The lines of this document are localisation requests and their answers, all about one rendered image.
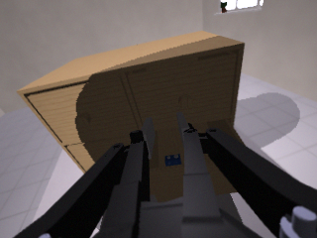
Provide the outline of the dark blue nine-volt battery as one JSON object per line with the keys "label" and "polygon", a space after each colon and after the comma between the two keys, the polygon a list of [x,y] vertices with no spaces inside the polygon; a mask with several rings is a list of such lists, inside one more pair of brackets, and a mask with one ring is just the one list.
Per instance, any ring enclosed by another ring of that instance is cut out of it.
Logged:
{"label": "dark blue nine-volt battery", "polygon": [[180,154],[164,156],[165,166],[181,165]]}

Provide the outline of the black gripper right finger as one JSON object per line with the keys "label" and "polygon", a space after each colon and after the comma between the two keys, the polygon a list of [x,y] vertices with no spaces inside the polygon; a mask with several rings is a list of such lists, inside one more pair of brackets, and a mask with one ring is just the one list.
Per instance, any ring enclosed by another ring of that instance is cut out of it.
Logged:
{"label": "black gripper right finger", "polygon": [[198,133],[182,112],[176,116],[184,148],[181,238],[228,238],[203,154],[276,238],[317,238],[316,188],[221,129]]}

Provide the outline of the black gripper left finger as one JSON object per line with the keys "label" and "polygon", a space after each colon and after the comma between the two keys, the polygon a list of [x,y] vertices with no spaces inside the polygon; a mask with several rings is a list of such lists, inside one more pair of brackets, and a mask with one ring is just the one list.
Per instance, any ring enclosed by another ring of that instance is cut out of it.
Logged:
{"label": "black gripper left finger", "polygon": [[141,130],[130,133],[131,145],[110,147],[44,215],[13,238],[90,238],[106,209],[94,238],[138,238],[140,202],[150,201],[155,136],[153,119],[146,118]]}

